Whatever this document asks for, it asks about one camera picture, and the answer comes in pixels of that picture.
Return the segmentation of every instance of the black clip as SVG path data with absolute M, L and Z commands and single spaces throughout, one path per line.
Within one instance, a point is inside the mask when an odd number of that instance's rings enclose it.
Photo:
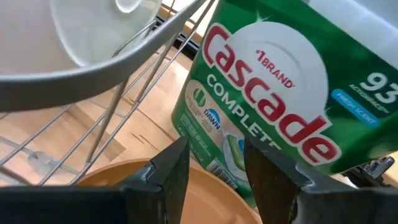
M 393 165 L 394 158 L 387 156 L 342 173 L 357 187 L 391 187 L 385 184 L 382 175 Z

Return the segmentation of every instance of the wire dish rack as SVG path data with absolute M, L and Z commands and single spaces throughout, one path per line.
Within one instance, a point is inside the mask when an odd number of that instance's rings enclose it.
M 199 23 L 203 20 L 215 0 L 209 0 L 207 2 L 205 10 L 193 24 L 191 33 L 183 40 L 174 56 L 168 56 L 173 43 L 178 38 L 185 23 L 187 21 L 191 22 L 191 16 L 205 3 L 205 1 L 206 0 L 194 0 L 184 9 L 170 17 L 172 8 L 175 4 L 174 0 L 172 5 L 168 7 L 168 19 L 161 26 L 153 30 L 156 25 L 156 20 L 153 20 L 138 34 L 122 44 L 122 46 L 115 51 L 113 57 L 107 62 L 74 70 L 46 74 L 0 75 L 0 95 L 7 96 L 0 98 L 0 112 L 2 112 L 0 119 L 9 115 L 9 113 L 11 113 L 10 111 L 15 113 L 15 111 L 54 107 L 57 107 L 59 110 L 52 119 L 48 120 L 39 130 L 34 132 L 22 143 L 16 143 L 4 136 L 0 136 L 0 143 L 10 148 L 9 153 L 5 154 L 1 152 L 0 154 L 0 156 L 2 156 L 0 160 L 0 180 L 2 180 L 2 185 L 59 184 L 59 182 L 56 181 L 49 181 L 58 174 L 68 176 L 69 184 L 77 183 L 93 167 L 93 164 L 109 146 L 115 135 L 137 110 L 140 103 L 159 81 L 166 69 L 175 61 L 182 49 L 188 44 L 188 41 L 198 28 Z M 140 44 L 130 51 L 119 55 L 120 51 L 127 46 L 128 43 L 141 34 L 146 34 L 146 37 Z M 154 54 L 156 58 L 145 68 L 140 68 L 144 62 L 152 58 Z M 131 74 L 136 72 L 139 68 L 142 72 L 131 77 Z M 136 87 L 137 82 L 142 80 L 143 77 L 147 77 L 147 79 L 143 81 L 144 84 L 138 91 L 136 99 L 133 101 L 128 112 L 125 114 L 118 112 L 116 108 L 121 98 L 125 94 L 128 94 L 129 91 L 133 89 L 136 90 L 134 87 Z M 92 97 L 106 92 L 113 87 L 116 89 L 109 105 L 101 104 L 92 99 Z M 67 113 L 68 110 L 73 108 L 76 102 L 86 99 L 89 99 L 93 104 L 101 106 L 106 110 L 91 127 L 78 138 L 66 154 L 60 157 L 60 159 L 54 159 L 50 154 L 29 148 L 33 140 L 38 138 L 44 131 Z M 105 135 L 106 128 L 113 116 L 119 116 L 121 121 L 109 135 Z M 88 147 L 89 150 L 85 153 L 84 163 L 81 168 L 76 169 L 75 167 L 66 165 L 65 161 L 70 159 L 71 155 L 76 152 L 87 138 L 92 137 L 91 134 L 94 130 L 96 132 L 96 138 L 92 139 L 93 143 Z M 21 153 L 25 154 L 25 156 L 22 156 L 25 160 L 25 164 L 17 164 L 17 167 L 23 169 L 23 167 L 29 166 L 31 169 L 36 170 L 36 172 L 39 172 L 41 176 L 37 183 L 29 182 L 27 177 L 21 176 L 16 170 L 7 166 L 8 163 Z

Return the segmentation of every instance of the orange bowl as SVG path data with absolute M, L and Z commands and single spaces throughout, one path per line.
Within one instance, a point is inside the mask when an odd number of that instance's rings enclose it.
M 148 159 L 118 162 L 87 174 L 80 186 L 112 186 L 143 168 Z M 190 167 L 181 223 L 260 223 L 259 217 L 228 185 L 209 172 Z

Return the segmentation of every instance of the green package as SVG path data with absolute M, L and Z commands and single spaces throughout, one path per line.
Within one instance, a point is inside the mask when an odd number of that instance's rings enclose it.
M 397 58 L 397 28 L 355 1 L 220 0 L 172 122 L 254 205 L 245 134 L 325 174 L 398 149 Z

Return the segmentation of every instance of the barcode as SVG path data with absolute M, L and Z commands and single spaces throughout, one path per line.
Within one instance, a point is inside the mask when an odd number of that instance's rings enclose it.
M 217 161 L 213 160 L 207 167 L 206 170 L 220 178 L 226 184 L 228 184 L 233 189 L 238 188 L 238 186 L 228 177 L 228 174 L 224 172 L 223 168 L 221 168 Z

